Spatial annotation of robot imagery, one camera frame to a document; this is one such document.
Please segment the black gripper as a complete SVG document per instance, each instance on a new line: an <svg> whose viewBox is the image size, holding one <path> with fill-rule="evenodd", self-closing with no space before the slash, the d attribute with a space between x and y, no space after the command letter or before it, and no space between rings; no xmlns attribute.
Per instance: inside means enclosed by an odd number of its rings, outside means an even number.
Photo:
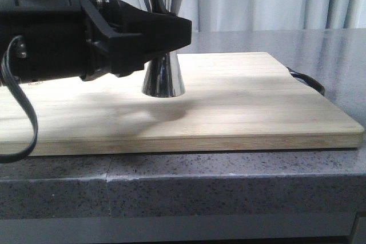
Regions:
<svg viewBox="0 0 366 244"><path fill-rule="evenodd" d="M1 53L12 46L13 75L27 83L111 73L109 6L109 0L1 0Z"/></svg>

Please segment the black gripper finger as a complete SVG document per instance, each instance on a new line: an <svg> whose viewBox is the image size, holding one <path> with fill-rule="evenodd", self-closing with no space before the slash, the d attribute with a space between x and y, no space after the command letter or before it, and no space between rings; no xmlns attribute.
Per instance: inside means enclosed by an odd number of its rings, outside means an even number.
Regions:
<svg viewBox="0 0 366 244"><path fill-rule="evenodd" d="M88 76L125 77L191 43L192 23L140 10L122 0L88 0Z"/></svg>

